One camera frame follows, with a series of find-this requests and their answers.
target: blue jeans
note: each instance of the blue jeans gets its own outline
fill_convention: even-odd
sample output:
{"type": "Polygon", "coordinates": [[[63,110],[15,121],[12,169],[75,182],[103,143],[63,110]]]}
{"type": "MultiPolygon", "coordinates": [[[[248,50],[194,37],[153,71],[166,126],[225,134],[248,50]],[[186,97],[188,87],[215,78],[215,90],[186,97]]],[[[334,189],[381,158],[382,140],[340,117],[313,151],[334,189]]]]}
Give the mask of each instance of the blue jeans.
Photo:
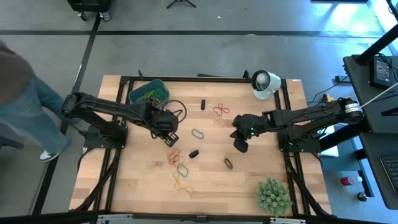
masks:
{"type": "Polygon", "coordinates": [[[12,103],[0,103],[0,122],[15,133],[40,144],[50,154],[56,154],[68,146],[68,139],[60,132],[42,106],[66,120],[61,113],[63,100],[41,79],[32,76],[29,86],[12,103]]]}

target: teal bin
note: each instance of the teal bin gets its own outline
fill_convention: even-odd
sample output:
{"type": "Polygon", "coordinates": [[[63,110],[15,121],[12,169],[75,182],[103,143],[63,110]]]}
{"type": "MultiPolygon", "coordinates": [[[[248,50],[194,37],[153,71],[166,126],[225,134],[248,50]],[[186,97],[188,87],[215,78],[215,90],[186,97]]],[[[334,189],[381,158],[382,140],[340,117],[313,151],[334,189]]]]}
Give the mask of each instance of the teal bin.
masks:
{"type": "Polygon", "coordinates": [[[159,79],[152,80],[151,82],[139,87],[138,89],[131,91],[129,93],[129,100],[132,104],[141,104],[146,93],[152,90],[156,90],[158,88],[163,88],[166,94],[166,97],[160,103],[154,105],[157,108],[161,109],[163,105],[165,105],[169,101],[170,93],[164,85],[163,81],[159,79]]]}

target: succulent plant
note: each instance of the succulent plant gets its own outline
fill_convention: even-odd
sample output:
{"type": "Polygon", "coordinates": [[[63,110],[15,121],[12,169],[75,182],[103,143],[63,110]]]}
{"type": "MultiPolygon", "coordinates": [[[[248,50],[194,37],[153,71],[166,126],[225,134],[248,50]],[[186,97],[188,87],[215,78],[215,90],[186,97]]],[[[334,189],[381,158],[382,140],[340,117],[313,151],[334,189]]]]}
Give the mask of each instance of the succulent plant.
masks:
{"type": "Polygon", "coordinates": [[[289,191],[279,181],[267,178],[266,182],[259,183],[257,204],[273,217],[284,216],[286,210],[292,206],[289,191]]]}

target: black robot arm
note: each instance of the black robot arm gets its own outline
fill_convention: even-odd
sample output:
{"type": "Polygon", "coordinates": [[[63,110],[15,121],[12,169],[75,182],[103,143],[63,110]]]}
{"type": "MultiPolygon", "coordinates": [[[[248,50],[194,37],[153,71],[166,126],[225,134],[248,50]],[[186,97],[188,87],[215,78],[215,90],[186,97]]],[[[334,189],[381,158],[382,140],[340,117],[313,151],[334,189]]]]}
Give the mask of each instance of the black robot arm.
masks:
{"type": "Polygon", "coordinates": [[[172,146],[178,136],[178,118],[169,110],[160,110],[151,105],[124,105],[99,99],[85,93],[67,96],[62,113],[67,118],[80,118],[99,130],[103,138],[118,141],[123,135],[117,122],[106,121],[94,112],[119,116],[131,123],[150,131],[152,138],[160,137],[168,146],[172,146]]]}
{"type": "Polygon", "coordinates": [[[321,103],[301,110],[266,111],[262,112],[262,116],[237,115],[232,123],[236,130],[231,137],[235,138],[234,146],[239,151],[246,152],[247,139],[266,132],[280,131],[286,138],[285,142],[289,143],[287,148],[284,148],[286,151],[319,152],[318,130],[336,123],[355,124],[362,118],[362,111],[356,101],[340,98],[331,103],[321,103]],[[303,121],[312,122],[295,125],[303,121]]]}

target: wooden tabletop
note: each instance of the wooden tabletop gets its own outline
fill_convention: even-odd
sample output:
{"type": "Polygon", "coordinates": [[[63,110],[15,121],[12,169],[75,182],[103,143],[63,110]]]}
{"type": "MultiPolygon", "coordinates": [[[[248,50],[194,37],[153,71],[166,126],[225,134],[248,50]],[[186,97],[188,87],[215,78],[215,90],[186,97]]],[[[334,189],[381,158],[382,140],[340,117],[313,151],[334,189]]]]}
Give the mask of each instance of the wooden tabletop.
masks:
{"type": "MultiPolygon", "coordinates": [[[[116,100],[120,76],[105,75],[98,97],[116,100]]],[[[135,81],[133,89],[146,82],[135,81]]],[[[293,110],[306,107],[300,80],[287,80],[293,110]]],[[[248,141],[243,154],[233,146],[229,135],[234,131],[232,120],[238,114],[261,114],[274,110],[273,96],[258,100],[249,83],[165,82],[171,100],[180,100],[187,107],[187,117],[178,126],[179,140],[168,147],[160,139],[152,139],[148,130],[131,123],[126,147],[122,150],[111,211],[126,213],[178,213],[209,215],[269,215],[257,205],[255,192],[258,182],[273,177],[287,187],[287,176],[276,133],[265,133],[248,141]],[[206,100],[204,111],[201,100],[206,100]],[[222,103],[229,113],[218,116],[213,107],[222,103]],[[205,137],[191,135],[192,129],[205,137]],[[181,160],[189,170],[175,184],[176,165],[170,165],[168,155],[180,150],[181,160]],[[188,155],[198,149],[199,155],[188,155]],[[228,158],[230,170],[224,163],[228,158]]],[[[126,97],[125,87],[122,102],[126,97]]],[[[182,109],[171,103],[168,109],[182,109]]],[[[327,212],[330,204],[319,161],[311,154],[301,153],[305,183],[318,203],[327,212]]],[[[104,149],[87,154],[80,166],[70,208],[76,208],[98,182],[104,149]]],[[[100,208],[104,208],[108,186],[104,188],[100,208]]],[[[303,213],[299,188],[295,188],[298,210],[303,213]]],[[[286,215],[292,215],[291,209],[286,215]]]]}

